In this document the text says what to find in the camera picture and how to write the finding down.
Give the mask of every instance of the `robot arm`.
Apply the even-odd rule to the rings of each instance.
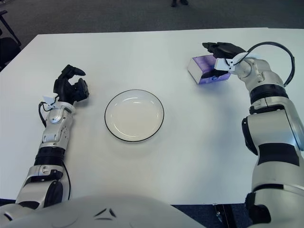
[[[246,199],[253,227],[302,227],[304,128],[286,83],[257,55],[227,43],[203,45],[219,57],[215,68],[236,74],[249,91],[250,115],[242,130],[246,146],[258,156]]]
[[[60,203],[63,198],[64,189],[60,179],[63,176],[64,154],[70,135],[70,127],[73,122],[75,101],[81,101],[89,96],[86,82],[79,79],[71,85],[69,79],[74,75],[84,76],[85,73],[73,66],[67,65],[54,84],[54,93],[58,95],[58,101],[46,99],[48,104],[48,115],[43,119],[39,112],[42,123],[46,127],[34,165],[29,169],[27,177],[17,196],[15,204],[1,207],[0,225],[10,220],[17,219],[30,213],[32,210],[49,207]]]

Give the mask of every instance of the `chair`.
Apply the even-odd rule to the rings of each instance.
[[[6,13],[6,10],[0,12],[0,21],[4,24],[6,29],[10,32],[10,34],[14,37],[16,41],[11,37],[0,38],[0,71],[21,51],[20,40],[16,37],[13,30],[10,28],[10,26],[7,24],[7,22],[2,16]]]

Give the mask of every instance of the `floor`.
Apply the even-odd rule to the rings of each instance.
[[[0,6],[25,47],[37,34],[216,28],[304,29],[303,0],[11,0]],[[206,227],[222,228],[211,205],[178,209]],[[251,224],[243,204],[232,205],[237,227]]]

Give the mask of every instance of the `person's feet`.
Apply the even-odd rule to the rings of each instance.
[[[187,0],[180,0],[181,4],[185,5],[185,6],[188,6],[188,1]]]
[[[173,0],[173,1],[172,1],[171,6],[172,6],[172,7],[176,7],[176,6],[177,6],[176,0]]]

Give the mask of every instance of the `small box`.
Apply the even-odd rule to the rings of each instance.
[[[213,55],[194,57],[189,62],[188,71],[197,84],[227,80],[231,74],[215,70],[215,62],[216,58]]]

